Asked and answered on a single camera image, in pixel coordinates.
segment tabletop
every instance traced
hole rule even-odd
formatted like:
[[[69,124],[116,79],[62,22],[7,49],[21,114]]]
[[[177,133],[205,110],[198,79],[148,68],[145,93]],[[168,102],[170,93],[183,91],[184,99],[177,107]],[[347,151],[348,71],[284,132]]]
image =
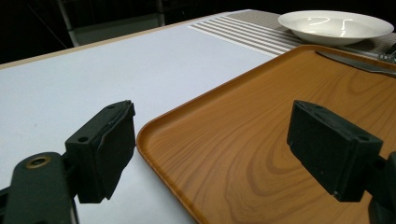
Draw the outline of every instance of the tabletop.
[[[0,189],[24,158],[45,151],[63,154],[65,140],[106,105],[131,100],[138,133],[161,114],[303,44],[282,30],[277,16],[254,10],[220,13],[0,65]],[[205,28],[218,20],[262,26],[276,33],[283,47],[271,49],[275,42],[258,49],[232,35],[213,34],[213,24]],[[348,50],[373,56],[391,43],[375,39],[362,45]],[[77,208],[81,223],[194,222],[137,150],[111,200],[77,202]]]

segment plate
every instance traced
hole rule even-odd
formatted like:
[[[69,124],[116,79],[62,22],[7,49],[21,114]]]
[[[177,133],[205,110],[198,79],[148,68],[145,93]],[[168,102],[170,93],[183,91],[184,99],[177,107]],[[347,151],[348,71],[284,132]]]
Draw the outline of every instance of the plate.
[[[281,15],[278,21],[301,39],[324,46],[354,44],[393,32],[387,21],[341,11],[296,11]]]

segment dark background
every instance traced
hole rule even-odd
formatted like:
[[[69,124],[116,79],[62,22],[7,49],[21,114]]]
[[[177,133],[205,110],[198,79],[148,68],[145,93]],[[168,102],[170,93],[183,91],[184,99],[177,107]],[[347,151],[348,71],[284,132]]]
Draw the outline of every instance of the dark background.
[[[157,12],[153,0],[63,0],[73,27]],[[283,14],[309,9],[378,17],[396,27],[396,1],[163,0],[166,24],[224,11],[258,9]],[[73,48],[56,0],[0,0],[0,63]]]

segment wood grain surface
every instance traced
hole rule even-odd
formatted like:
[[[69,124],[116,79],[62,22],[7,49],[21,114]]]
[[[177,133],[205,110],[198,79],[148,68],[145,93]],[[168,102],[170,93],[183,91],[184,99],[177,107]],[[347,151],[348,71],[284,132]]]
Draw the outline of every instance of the wood grain surface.
[[[396,150],[396,78],[336,63],[316,49],[345,54],[299,47],[141,130],[139,152],[197,222],[369,222],[371,195],[337,202],[291,154],[290,113],[294,100],[323,105],[381,138],[387,158]]]

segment tray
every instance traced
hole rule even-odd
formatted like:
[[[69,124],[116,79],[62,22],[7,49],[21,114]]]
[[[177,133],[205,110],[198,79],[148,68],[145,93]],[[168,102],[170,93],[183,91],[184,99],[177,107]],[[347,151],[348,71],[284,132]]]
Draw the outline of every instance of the tray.
[[[396,78],[323,58],[317,49],[346,54],[301,46],[142,128],[139,152],[197,222],[369,222],[371,195],[337,202],[291,154],[290,113],[296,99],[323,105],[381,138],[388,158],[396,149]]]

